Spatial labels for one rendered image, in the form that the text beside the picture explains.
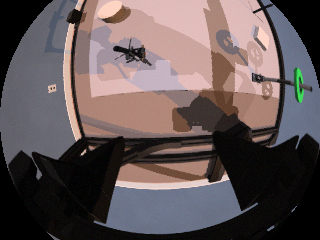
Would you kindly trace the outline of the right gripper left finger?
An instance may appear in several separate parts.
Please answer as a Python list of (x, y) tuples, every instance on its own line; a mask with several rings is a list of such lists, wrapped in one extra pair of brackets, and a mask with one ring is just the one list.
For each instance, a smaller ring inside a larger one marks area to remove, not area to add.
[(106, 224), (124, 151), (124, 137), (119, 136), (66, 162), (37, 152), (32, 157), (42, 175), (62, 185), (95, 221)]

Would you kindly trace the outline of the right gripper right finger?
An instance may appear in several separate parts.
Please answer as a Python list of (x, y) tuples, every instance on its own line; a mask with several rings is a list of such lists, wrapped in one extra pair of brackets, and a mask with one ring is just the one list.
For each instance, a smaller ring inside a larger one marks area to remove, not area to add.
[(275, 146), (266, 147), (214, 131), (213, 143), (230, 179), (241, 211), (257, 203), (283, 158), (298, 143), (299, 135)]

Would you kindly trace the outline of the tan flat box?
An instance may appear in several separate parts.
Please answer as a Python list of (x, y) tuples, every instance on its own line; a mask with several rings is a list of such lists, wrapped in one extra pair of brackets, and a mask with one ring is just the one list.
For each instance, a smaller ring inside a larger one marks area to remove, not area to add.
[(256, 27), (254, 39), (263, 50), (268, 50), (269, 37), (260, 26)]

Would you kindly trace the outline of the green ring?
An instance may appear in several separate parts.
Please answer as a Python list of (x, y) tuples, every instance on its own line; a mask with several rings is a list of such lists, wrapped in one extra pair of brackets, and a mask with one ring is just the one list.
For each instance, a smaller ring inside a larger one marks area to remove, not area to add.
[[(302, 78), (302, 74), (299, 68), (295, 68), (294, 70), (294, 89), (295, 89), (295, 96), (296, 96), (296, 100), (297, 102), (301, 103), (302, 99), (303, 99), (303, 93), (304, 93), (304, 89), (300, 88), (299, 91), (299, 81), (300, 83), (303, 84), (303, 78)], [(300, 94), (301, 93), (301, 94)]]

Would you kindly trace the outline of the beige short cylinder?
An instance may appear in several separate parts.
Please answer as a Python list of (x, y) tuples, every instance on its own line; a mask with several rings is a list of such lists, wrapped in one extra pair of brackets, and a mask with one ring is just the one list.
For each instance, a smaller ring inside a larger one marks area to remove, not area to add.
[(120, 1), (111, 1), (105, 4), (98, 12), (98, 17), (106, 23), (114, 23), (120, 20), (126, 12)]

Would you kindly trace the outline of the tall brown post with crossbar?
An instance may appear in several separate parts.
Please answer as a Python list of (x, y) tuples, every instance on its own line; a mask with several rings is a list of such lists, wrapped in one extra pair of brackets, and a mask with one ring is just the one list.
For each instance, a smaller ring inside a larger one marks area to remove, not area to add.
[[(282, 83), (282, 84), (287, 84), (287, 85), (294, 86), (294, 81), (277, 79), (277, 78), (268, 78), (268, 77), (262, 76), (262, 74), (260, 74), (260, 76), (259, 76), (259, 75), (254, 74), (254, 73), (252, 73), (252, 81), (260, 83), (260, 84), (262, 84), (262, 82), (265, 82), (265, 81), (270, 81), (270, 82), (276, 82), (276, 83)], [(305, 84), (302, 84), (302, 83), (299, 83), (299, 88), (302, 88), (302, 89), (305, 89), (305, 90), (308, 90), (308, 91), (312, 92), (312, 87), (311, 86), (308, 86), (308, 85), (305, 85)]]

